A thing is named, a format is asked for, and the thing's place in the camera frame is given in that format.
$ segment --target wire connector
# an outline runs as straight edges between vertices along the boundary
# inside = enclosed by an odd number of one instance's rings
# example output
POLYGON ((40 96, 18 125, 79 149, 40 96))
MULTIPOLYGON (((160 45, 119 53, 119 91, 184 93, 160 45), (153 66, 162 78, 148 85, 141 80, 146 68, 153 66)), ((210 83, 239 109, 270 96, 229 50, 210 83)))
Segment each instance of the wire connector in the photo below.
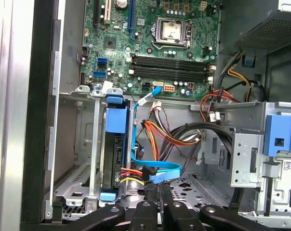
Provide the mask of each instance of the wire connector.
POLYGON ((155 101, 152 103, 150 111, 152 112, 153 110, 161 111, 161 101, 155 101))

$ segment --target black wire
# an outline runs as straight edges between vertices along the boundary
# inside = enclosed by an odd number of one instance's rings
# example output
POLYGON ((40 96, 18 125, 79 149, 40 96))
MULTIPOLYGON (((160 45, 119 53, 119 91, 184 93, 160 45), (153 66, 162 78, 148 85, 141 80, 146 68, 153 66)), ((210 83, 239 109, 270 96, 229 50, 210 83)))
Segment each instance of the black wire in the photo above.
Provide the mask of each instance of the black wire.
POLYGON ((192 149, 189 151, 189 154, 187 156, 187 159, 182 167, 182 173, 180 175, 180 177, 183 175, 183 173, 185 172, 185 170, 187 169, 187 166, 190 162, 190 159, 192 158, 193 154, 195 153, 197 147, 198 147, 199 143, 194 144, 194 146, 192 147, 192 149))

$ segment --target white connector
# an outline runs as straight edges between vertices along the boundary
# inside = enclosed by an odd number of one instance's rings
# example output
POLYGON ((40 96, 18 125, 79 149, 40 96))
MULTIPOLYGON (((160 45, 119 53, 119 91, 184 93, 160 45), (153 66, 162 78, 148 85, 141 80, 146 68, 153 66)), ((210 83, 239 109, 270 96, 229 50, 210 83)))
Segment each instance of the white connector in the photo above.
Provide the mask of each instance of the white connector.
POLYGON ((104 22, 106 24, 111 24, 111 3, 112 3, 112 0, 106 0, 106 3, 105 3, 104 22))
POLYGON ((206 1, 201 1, 200 5, 199 5, 199 10, 200 11, 205 11, 207 6, 208 6, 208 3, 206 1))
POLYGON ((213 76, 208 77, 208 83, 213 84, 213 82, 214 82, 214 77, 213 76))
POLYGON ((155 101, 152 103, 150 111, 152 112, 153 110, 161 111, 161 101, 155 101))

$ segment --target sata port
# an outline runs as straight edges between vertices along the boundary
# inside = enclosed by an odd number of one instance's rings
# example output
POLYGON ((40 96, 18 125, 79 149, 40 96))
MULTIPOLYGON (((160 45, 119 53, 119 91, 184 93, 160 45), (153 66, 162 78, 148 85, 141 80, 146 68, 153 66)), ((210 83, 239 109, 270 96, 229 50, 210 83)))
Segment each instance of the sata port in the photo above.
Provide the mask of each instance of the sata port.
POLYGON ((163 82, 153 82, 153 86, 160 86, 160 87, 162 87, 162 86, 164 86, 164 83, 163 82))

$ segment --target cable tie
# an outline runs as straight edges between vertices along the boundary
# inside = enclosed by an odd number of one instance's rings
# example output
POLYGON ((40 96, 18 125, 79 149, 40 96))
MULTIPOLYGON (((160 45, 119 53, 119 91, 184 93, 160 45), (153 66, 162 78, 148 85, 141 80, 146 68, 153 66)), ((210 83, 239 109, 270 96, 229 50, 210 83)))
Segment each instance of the cable tie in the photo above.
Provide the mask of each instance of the cable tie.
POLYGON ((223 94, 224 88, 220 88, 217 94, 217 102, 220 103, 222 100, 222 94, 223 94))

